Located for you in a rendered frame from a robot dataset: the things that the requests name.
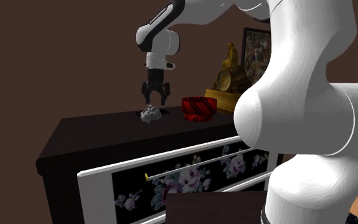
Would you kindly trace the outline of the black floral chest of drawers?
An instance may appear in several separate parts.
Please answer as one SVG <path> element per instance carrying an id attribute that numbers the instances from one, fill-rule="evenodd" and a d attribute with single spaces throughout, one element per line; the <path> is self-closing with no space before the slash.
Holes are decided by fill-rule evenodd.
<path id="1" fill-rule="evenodd" d="M 36 167 L 53 224 L 159 224 L 168 195 L 264 190 L 282 160 L 242 142 L 231 115 L 189 122 L 176 106 L 149 123 L 135 111 L 64 118 Z"/>

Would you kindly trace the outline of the red black striped bowl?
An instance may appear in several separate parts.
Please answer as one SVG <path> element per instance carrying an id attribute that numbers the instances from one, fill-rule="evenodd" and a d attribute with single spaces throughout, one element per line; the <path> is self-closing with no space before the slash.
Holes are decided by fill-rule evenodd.
<path id="1" fill-rule="evenodd" d="M 183 118 L 190 122 L 209 122 L 217 111 L 217 99 L 211 97 L 184 97 L 181 101 Z"/>

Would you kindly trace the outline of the dark framed wall picture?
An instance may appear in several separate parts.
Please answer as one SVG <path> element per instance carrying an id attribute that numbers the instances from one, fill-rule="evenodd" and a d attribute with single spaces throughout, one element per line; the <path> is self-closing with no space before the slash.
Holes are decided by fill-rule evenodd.
<path id="1" fill-rule="evenodd" d="M 271 32 L 245 27 L 243 29 L 240 64 L 252 84 L 265 73 L 271 55 Z"/>

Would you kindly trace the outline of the dark brown robot stand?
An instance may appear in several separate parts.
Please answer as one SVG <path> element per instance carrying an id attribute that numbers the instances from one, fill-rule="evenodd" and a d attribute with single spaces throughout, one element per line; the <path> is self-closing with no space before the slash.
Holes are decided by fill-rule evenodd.
<path id="1" fill-rule="evenodd" d="M 265 191 L 170 193 L 165 224 L 260 224 Z"/>

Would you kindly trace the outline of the grey crumpled lump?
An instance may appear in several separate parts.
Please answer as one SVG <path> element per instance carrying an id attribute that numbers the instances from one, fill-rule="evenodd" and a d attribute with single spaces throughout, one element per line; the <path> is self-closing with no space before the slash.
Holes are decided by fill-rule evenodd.
<path id="1" fill-rule="evenodd" d="M 141 111 L 141 120 L 150 124 L 152 120 L 159 120 L 162 118 L 160 110 L 152 105 L 147 105 L 143 111 Z"/>

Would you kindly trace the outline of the golden mantel clock with figure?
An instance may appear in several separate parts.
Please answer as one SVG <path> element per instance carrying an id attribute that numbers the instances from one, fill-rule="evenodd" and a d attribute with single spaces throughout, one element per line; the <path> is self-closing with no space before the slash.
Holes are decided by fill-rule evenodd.
<path id="1" fill-rule="evenodd" d="M 238 63 L 238 52 L 233 43 L 228 43 L 228 56 L 222 62 L 212 86 L 205 97 L 217 99 L 219 113 L 233 114 L 240 96 L 251 86 L 244 68 Z"/>

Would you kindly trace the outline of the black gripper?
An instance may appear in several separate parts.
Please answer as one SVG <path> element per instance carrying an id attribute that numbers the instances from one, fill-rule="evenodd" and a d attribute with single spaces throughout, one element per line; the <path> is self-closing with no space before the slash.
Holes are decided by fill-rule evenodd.
<path id="1" fill-rule="evenodd" d="M 142 94 L 145 97 L 145 103 L 150 103 L 151 91 L 160 92 L 161 105 L 164 106 L 170 93 L 170 84 L 164 82 L 164 70 L 148 69 L 148 80 L 142 83 Z"/>

